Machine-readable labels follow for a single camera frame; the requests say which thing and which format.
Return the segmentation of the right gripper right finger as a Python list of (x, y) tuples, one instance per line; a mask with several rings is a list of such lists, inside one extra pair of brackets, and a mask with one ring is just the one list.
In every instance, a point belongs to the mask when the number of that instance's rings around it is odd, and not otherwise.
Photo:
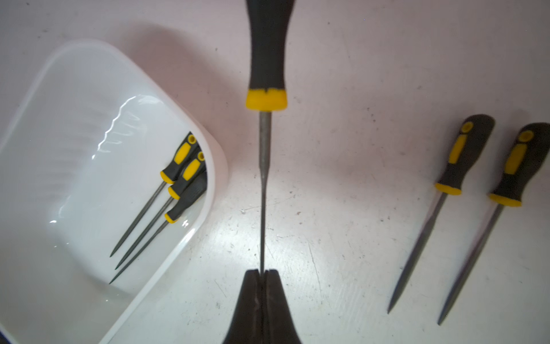
[(266, 270), (263, 277), (263, 343), (301, 343), (280, 275)]

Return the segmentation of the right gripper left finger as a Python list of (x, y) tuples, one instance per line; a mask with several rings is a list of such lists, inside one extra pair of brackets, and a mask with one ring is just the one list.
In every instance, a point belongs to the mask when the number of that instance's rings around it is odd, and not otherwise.
[(223, 344), (262, 342), (262, 302), (257, 269), (247, 270)]

